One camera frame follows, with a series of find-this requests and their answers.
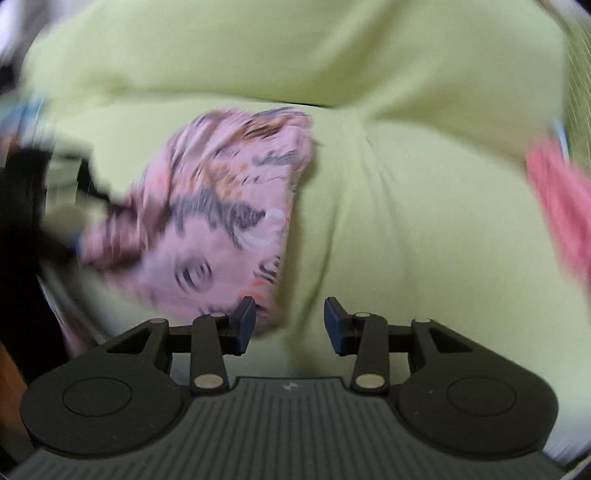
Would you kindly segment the pink patterned garment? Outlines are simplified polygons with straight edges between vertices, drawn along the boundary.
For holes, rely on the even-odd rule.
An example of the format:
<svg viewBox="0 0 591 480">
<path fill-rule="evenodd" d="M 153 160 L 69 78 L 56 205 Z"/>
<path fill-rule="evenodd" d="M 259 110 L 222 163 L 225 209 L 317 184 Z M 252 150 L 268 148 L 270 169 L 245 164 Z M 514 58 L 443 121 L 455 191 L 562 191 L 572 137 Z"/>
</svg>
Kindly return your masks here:
<svg viewBox="0 0 591 480">
<path fill-rule="evenodd" d="M 123 203 L 87 227 L 79 261 L 175 319 L 256 303 L 276 325 L 297 183 L 314 155 L 311 117 L 284 107 L 212 110 L 175 132 Z"/>
</svg>

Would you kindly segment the light green sofa cover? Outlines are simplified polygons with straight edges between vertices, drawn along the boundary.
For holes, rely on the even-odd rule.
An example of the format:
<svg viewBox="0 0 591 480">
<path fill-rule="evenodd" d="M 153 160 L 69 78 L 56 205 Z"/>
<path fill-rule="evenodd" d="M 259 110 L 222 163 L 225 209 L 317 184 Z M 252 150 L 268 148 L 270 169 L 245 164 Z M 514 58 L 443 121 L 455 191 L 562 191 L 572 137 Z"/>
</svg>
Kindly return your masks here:
<svg viewBox="0 0 591 480">
<path fill-rule="evenodd" d="M 566 65 L 534 1 L 96 1 L 37 37 L 24 83 L 115 195 L 207 111 L 310 115 L 280 326 L 229 375 L 349 377 L 329 296 L 432 318 L 552 386 L 546 450 L 565 460 L 590 446 L 590 292 L 557 258 L 524 157 L 562 112 Z"/>
</svg>

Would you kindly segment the coral pink folded cloth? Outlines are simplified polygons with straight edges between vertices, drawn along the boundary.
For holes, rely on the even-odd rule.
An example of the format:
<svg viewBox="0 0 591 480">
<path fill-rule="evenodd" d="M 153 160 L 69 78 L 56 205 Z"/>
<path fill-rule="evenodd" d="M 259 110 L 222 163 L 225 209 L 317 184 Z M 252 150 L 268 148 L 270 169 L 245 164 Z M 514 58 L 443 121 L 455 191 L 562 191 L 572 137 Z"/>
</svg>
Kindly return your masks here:
<svg viewBox="0 0 591 480">
<path fill-rule="evenodd" d="M 565 267 L 590 282 L 590 178 L 567 163 L 556 139 L 546 138 L 526 155 L 528 180 Z"/>
</svg>

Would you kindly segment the olive zigzag pillow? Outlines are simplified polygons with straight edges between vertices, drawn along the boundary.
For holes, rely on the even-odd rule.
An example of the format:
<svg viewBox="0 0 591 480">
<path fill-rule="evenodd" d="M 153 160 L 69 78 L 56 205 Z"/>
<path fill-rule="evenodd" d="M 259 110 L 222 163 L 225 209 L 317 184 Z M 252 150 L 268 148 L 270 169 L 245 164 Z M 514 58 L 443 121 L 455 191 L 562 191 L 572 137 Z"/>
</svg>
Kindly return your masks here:
<svg viewBox="0 0 591 480">
<path fill-rule="evenodd" d="M 590 13 L 579 1 L 540 1 L 567 40 L 565 126 L 572 158 L 590 168 Z"/>
</svg>

